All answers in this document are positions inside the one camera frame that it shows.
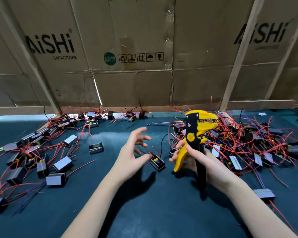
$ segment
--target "green circle label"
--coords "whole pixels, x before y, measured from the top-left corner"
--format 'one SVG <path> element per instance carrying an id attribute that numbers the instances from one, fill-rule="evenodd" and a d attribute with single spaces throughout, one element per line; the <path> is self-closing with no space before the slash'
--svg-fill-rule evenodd
<path id="1" fill-rule="evenodd" d="M 113 53 L 105 53 L 104 61 L 107 65 L 112 66 L 116 63 L 116 57 Z"/>

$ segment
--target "wire stripper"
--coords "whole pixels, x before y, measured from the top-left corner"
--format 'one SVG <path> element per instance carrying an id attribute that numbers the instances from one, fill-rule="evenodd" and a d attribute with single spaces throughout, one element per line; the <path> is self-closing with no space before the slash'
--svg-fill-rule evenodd
<path id="1" fill-rule="evenodd" d="M 182 147 L 178 154 L 177 161 L 175 163 L 174 171 L 178 172 L 183 164 L 185 157 L 187 156 L 187 144 L 193 149 L 204 153 L 204 143 L 207 138 L 201 138 L 201 136 L 209 129 L 216 128 L 218 125 L 217 116 L 215 114 L 208 113 L 202 110 L 192 110 L 186 113 L 184 118 L 186 124 L 185 145 Z M 197 182 L 203 189 L 206 188 L 206 169 L 203 164 L 195 160 L 197 168 Z"/>

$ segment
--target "yellow round knob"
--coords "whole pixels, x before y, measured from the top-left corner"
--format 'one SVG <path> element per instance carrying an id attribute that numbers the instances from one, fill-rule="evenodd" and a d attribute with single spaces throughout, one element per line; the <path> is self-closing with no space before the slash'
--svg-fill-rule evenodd
<path id="1" fill-rule="evenodd" d="M 194 140 L 194 134 L 192 134 L 192 133 L 188 133 L 188 135 L 187 135 L 187 139 L 190 141 L 190 142 L 192 142 L 193 140 Z"/>

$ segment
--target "hand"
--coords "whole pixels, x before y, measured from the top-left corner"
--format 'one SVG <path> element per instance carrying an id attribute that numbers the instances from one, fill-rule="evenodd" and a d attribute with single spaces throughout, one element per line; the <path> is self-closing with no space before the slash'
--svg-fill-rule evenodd
<path id="1" fill-rule="evenodd" d="M 148 145 L 143 140 L 151 140 L 151 137 L 142 135 L 141 132 L 146 131 L 146 127 L 138 128 L 131 132 L 127 143 L 121 148 L 118 158 L 111 168 L 111 172 L 123 183 L 133 176 L 147 161 L 151 159 L 151 155 L 145 154 L 139 158 L 135 158 L 133 154 L 141 154 L 135 145 L 147 147 Z"/>
<path id="2" fill-rule="evenodd" d="M 181 148 L 185 145 L 185 140 L 181 140 L 176 148 Z M 221 192 L 227 194 L 232 185 L 239 182 L 241 179 L 237 177 L 233 172 L 226 168 L 221 161 L 219 161 L 208 149 L 204 149 L 205 154 L 192 149 L 188 144 L 186 146 L 188 153 L 186 156 L 187 163 L 183 163 L 182 168 L 188 168 L 196 173 L 195 159 L 197 159 L 201 164 L 206 167 L 207 171 L 207 181 L 219 189 Z M 177 150 L 172 158 L 169 159 L 170 162 L 175 162 L 178 158 Z"/>

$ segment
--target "wooden beam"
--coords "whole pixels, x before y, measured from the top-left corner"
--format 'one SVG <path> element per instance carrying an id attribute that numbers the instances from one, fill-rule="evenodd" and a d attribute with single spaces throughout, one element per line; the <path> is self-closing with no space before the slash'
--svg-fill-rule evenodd
<path id="1" fill-rule="evenodd" d="M 248 21 L 247 21 L 247 25 L 242 37 L 242 41 L 240 44 L 240 47 L 238 49 L 236 58 L 235 58 L 235 62 L 234 62 L 234 66 L 232 68 L 231 71 L 231 75 L 229 77 L 227 86 L 226 86 L 226 90 L 222 99 L 222 103 L 220 106 L 220 111 L 225 111 L 227 104 L 229 102 L 229 98 L 231 96 L 231 93 L 233 91 L 238 73 L 240 72 L 248 45 L 249 45 L 249 41 L 251 39 L 253 30 L 255 28 L 256 22 L 257 22 L 257 16 L 260 13 L 262 6 L 263 6 L 264 0 L 255 0 L 252 10 L 250 12 Z"/>
<path id="2" fill-rule="evenodd" d="M 270 98 L 270 96 L 271 96 L 271 94 L 272 94 L 272 92 L 273 92 L 273 90 L 274 90 L 274 88 L 277 84 L 277 81 L 278 81 L 278 79 L 279 79 L 279 77 L 282 73 L 282 70 L 284 69 L 284 66 L 286 64 L 286 61 L 287 61 L 289 55 L 290 55 L 290 52 L 291 52 L 292 48 L 294 47 L 294 44 L 295 44 L 297 38 L 298 38 L 298 26 L 297 26 L 296 31 L 294 32 L 294 35 L 290 39 L 290 44 L 289 44 L 289 47 L 286 51 L 285 56 L 283 57 L 283 59 L 279 63 L 279 66 L 278 66 L 278 69 L 277 69 L 276 74 L 274 76 L 274 79 L 271 82 L 270 87 L 268 88 L 268 91 L 265 95 L 265 98 L 264 98 L 265 100 L 269 100 L 269 98 Z"/>
<path id="3" fill-rule="evenodd" d="M 11 32 L 13 33 L 17 43 L 19 44 L 25 58 L 27 59 L 30 67 L 32 68 L 36 78 L 38 79 L 40 86 L 42 87 L 46 97 L 48 98 L 53 110 L 55 113 L 60 111 L 60 107 L 58 106 L 52 91 L 50 87 L 48 86 L 48 83 L 46 82 L 43 73 L 41 72 L 38 64 L 36 63 L 33 54 L 28 50 L 26 47 L 23 38 L 24 34 L 19 27 L 19 25 L 16 23 L 15 18 L 13 17 L 12 12 L 9 9 L 8 4 L 5 2 L 5 0 L 0 0 L 0 12 L 5 20 L 5 22 L 8 24 Z"/>
<path id="4" fill-rule="evenodd" d="M 286 109 L 294 108 L 298 106 L 297 100 L 259 100 L 259 101 L 234 101 L 228 103 L 228 110 L 262 110 L 262 109 Z M 144 111 L 147 112 L 174 112 L 177 108 L 180 111 L 186 112 L 191 110 L 209 110 L 217 111 L 219 103 L 205 103 L 205 104 L 193 104 L 193 105 L 183 105 L 183 106 L 147 106 L 142 107 Z M 63 113 L 65 114 L 76 114 L 81 112 L 95 111 L 98 108 L 92 107 L 61 107 L 63 108 Z M 134 107 L 126 107 L 127 110 L 132 110 Z M 105 112 L 126 112 L 125 107 L 111 107 L 111 108 L 101 108 L 101 111 Z M 133 112 L 141 112 L 139 107 L 135 108 Z M 46 114 L 55 114 L 52 107 L 45 107 Z M 0 108 L 1 115 L 37 115 L 44 114 L 42 106 L 32 106 L 32 107 L 2 107 Z"/>

